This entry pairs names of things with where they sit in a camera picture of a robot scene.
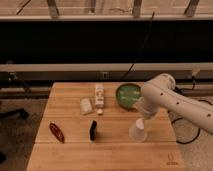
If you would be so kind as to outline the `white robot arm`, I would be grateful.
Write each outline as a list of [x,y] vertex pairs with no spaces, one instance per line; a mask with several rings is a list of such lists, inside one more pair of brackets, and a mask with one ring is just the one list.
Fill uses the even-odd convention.
[[133,106],[144,119],[151,119],[163,107],[213,135],[213,106],[180,95],[175,87],[173,76],[160,74],[142,84],[141,97]]

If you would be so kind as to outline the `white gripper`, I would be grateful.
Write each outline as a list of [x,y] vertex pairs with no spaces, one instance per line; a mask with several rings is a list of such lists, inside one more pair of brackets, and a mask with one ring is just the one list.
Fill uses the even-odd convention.
[[159,111],[159,107],[157,105],[152,105],[147,100],[136,102],[134,104],[134,108],[141,114],[143,124],[146,124],[148,120],[154,118]]

